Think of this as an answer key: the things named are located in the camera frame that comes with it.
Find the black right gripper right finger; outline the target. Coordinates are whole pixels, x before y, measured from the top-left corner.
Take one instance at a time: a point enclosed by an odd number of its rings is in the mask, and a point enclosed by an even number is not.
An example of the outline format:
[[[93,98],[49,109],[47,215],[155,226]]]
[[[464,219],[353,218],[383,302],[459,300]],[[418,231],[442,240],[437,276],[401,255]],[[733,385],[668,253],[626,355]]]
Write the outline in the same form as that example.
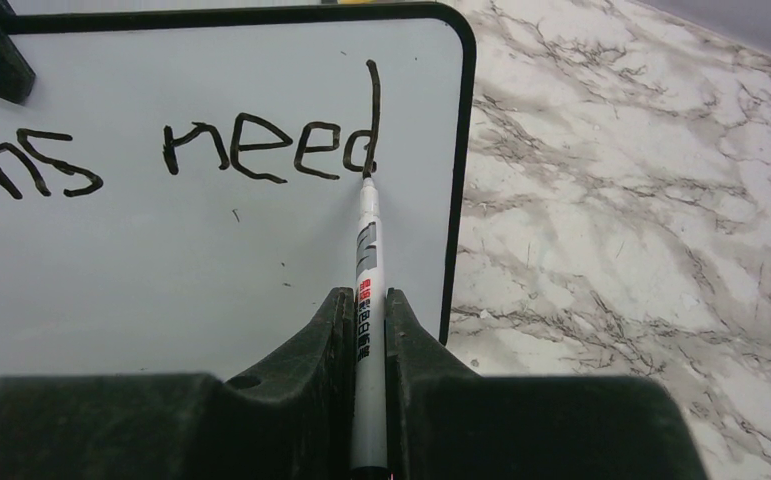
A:
[[[667,390],[635,376],[482,376],[386,299],[389,456],[400,479],[703,479]]]

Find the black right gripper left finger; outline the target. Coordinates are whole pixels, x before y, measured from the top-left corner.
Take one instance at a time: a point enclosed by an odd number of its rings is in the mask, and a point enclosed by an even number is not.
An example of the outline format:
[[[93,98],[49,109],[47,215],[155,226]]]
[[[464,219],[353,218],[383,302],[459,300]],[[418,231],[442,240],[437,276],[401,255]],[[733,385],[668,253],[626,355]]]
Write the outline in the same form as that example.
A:
[[[0,378],[0,479],[342,479],[348,327],[311,320],[228,379],[206,373]]]

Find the black whiteboard marker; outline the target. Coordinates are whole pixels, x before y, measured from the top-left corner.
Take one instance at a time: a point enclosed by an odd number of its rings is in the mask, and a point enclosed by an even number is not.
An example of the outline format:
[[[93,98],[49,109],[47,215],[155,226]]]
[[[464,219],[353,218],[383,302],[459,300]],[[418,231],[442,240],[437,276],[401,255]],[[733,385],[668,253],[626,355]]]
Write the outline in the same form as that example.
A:
[[[356,240],[352,479],[389,479],[384,260],[379,194],[363,178]]]

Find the black framed whiteboard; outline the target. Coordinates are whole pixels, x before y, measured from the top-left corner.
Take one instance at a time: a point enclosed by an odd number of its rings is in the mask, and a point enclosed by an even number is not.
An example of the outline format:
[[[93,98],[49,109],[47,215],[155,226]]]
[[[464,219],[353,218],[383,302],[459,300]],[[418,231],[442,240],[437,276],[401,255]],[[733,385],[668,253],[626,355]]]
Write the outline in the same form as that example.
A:
[[[16,15],[0,98],[0,376],[229,377],[355,278],[445,335],[477,60],[436,2]]]

